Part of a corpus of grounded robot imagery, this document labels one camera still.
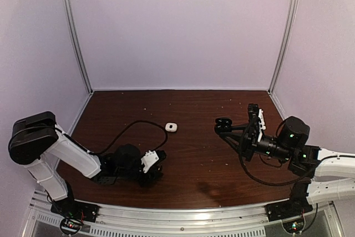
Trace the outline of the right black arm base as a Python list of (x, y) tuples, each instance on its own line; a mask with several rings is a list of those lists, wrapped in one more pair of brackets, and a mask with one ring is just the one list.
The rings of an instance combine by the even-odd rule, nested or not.
[(310, 181), (296, 182), (287, 200), (267, 204), (265, 211), (269, 222), (282, 220), (284, 231), (292, 236), (302, 235), (315, 223), (318, 204), (315, 208), (306, 199)]

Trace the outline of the left aluminium frame post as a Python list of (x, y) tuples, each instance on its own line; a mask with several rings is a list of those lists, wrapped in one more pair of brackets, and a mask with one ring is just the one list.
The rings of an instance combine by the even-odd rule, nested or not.
[(63, 4), (64, 4), (65, 16), (67, 19), (67, 24), (68, 24), (68, 29), (69, 29), (69, 36), (70, 36), (70, 40), (72, 43), (72, 47), (73, 47), (76, 61), (78, 63), (79, 72), (82, 77), (82, 80), (83, 80), (83, 83), (85, 86), (85, 90), (87, 91), (87, 93), (89, 95), (91, 95), (91, 94), (93, 94), (94, 91), (92, 89), (92, 85), (89, 80), (87, 68), (84, 63), (82, 50), (80, 47), (79, 38), (78, 38), (78, 34), (77, 34), (77, 29), (75, 26), (72, 4), (71, 4), (70, 0), (63, 0)]

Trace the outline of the right aluminium frame post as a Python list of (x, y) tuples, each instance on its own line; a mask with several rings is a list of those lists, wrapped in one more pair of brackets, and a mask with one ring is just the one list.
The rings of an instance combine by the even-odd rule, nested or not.
[(281, 74), (282, 65), (283, 65), (283, 62), (286, 58), (287, 48), (288, 48), (290, 38), (291, 38), (292, 27), (293, 27), (293, 24), (294, 24), (295, 18), (296, 18), (298, 3), (299, 3), (299, 0), (290, 0), (290, 2), (289, 2), (287, 18), (286, 18), (285, 28), (284, 28), (283, 36), (282, 36), (282, 40), (281, 40), (280, 50), (278, 53), (275, 69), (274, 69), (273, 76), (271, 79), (271, 83), (268, 88), (269, 95), (273, 95), (275, 88), (276, 88), (278, 78)]

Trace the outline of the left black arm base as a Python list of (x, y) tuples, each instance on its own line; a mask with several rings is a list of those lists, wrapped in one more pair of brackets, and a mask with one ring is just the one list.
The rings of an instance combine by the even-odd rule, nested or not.
[(55, 201), (47, 192), (47, 200), (52, 205), (50, 211), (62, 217), (59, 223), (61, 232), (65, 236), (72, 236), (79, 233), (85, 221), (96, 222), (99, 206), (75, 200), (72, 187), (68, 182), (65, 183), (68, 189), (65, 199)]

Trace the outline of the aluminium frame post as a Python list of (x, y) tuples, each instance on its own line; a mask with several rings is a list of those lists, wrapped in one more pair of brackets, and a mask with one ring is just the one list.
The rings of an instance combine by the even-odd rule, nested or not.
[(84, 63), (82, 50), (80, 47), (79, 38), (78, 38), (78, 34), (77, 34), (77, 29), (75, 26), (72, 4), (71, 4), (70, 0), (63, 0), (63, 4), (64, 4), (65, 16), (67, 19), (67, 24), (68, 24), (68, 29), (69, 29), (69, 36), (70, 36), (70, 40), (72, 43), (72, 47), (73, 47), (76, 61), (78, 63), (79, 72), (82, 77), (82, 80), (83, 80), (83, 83), (85, 86), (85, 90), (87, 91), (87, 93), (89, 95), (91, 95), (91, 94), (93, 94), (94, 91), (92, 89), (92, 85), (89, 80), (87, 68)]
[(299, 0), (290, 0), (290, 2), (289, 2), (287, 18), (286, 18), (285, 28), (284, 28), (283, 36), (282, 36), (282, 40), (281, 40), (280, 50), (278, 53), (275, 69), (274, 69), (273, 76), (271, 79), (271, 83), (268, 88), (269, 95), (273, 95), (275, 88), (276, 88), (278, 78), (281, 74), (282, 65), (283, 65), (283, 62), (286, 58), (287, 48), (288, 48), (290, 38), (291, 38), (292, 27), (293, 27), (293, 24), (294, 24), (295, 18), (296, 18), (298, 3), (299, 3)]

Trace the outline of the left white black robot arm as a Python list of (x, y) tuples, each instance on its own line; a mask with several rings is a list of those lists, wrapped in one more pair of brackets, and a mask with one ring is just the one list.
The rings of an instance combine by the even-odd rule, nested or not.
[(68, 217), (76, 216), (80, 206), (71, 198), (68, 182), (48, 163), (49, 156), (60, 159), (99, 185), (112, 185), (124, 179), (146, 186), (163, 175), (160, 164), (166, 159), (166, 153), (160, 148), (141, 153), (136, 146), (126, 144), (113, 153), (108, 150), (92, 152), (79, 144), (57, 124), (50, 111), (16, 121), (8, 143), (10, 158), (30, 172)]

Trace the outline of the white earbud charging case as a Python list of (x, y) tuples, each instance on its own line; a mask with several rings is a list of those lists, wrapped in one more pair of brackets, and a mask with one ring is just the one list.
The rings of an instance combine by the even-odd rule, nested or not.
[(177, 129), (178, 125), (176, 123), (169, 122), (165, 124), (165, 130), (169, 133), (175, 133), (177, 132)]

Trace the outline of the black round earbud case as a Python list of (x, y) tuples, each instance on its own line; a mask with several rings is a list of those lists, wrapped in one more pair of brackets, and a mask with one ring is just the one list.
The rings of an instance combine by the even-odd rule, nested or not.
[(232, 132), (232, 120), (230, 118), (216, 118), (214, 131), (216, 134)]

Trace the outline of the aluminium front rail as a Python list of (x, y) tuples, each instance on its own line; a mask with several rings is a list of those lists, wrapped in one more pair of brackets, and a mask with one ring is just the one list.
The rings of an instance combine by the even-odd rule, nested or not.
[[(312, 226), (300, 235), (283, 226), (297, 220), (269, 221), (266, 203), (211, 209), (140, 209), (99, 206), (96, 221), (85, 221), (73, 236), (344, 236), (335, 205), (318, 205)], [(20, 236), (66, 236), (59, 229), (62, 217), (50, 211), (42, 193), (35, 193)]]

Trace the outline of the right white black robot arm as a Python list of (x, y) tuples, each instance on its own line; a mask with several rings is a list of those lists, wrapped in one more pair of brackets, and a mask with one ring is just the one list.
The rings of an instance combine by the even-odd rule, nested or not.
[[(315, 205), (354, 197), (354, 154), (308, 145), (310, 128), (296, 117), (285, 119), (275, 137), (266, 135), (265, 129), (264, 120), (256, 115), (242, 125), (233, 125), (229, 118), (217, 118), (214, 126), (215, 133), (237, 153), (249, 178), (267, 186), (293, 186), (284, 205), (288, 215), (297, 215), (306, 203)], [(287, 163), (287, 169), (297, 178), (270, 182), (253, 176), (245, 163), (255, 154)]]

